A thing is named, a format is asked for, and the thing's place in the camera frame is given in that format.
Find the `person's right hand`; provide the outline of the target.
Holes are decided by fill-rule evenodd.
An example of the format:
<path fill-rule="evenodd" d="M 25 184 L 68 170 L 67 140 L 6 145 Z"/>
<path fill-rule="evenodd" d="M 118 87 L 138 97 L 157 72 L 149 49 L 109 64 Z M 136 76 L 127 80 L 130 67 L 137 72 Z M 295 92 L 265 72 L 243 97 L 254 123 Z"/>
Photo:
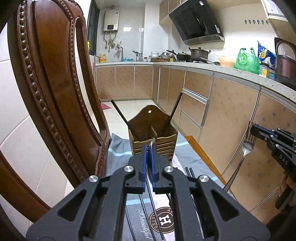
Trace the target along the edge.
<path fill-rule="evenodd" d="M 276 196 L 280 197 L 287 187 L 295 191 L 295 182 L 284 171 Z M 292 240 L 295 238 L 295 194 L 292 200 L 289 201 L 287 209 L 274 216 L 266 226 L 271 236 L 277 236 L 279 240 Z"/>

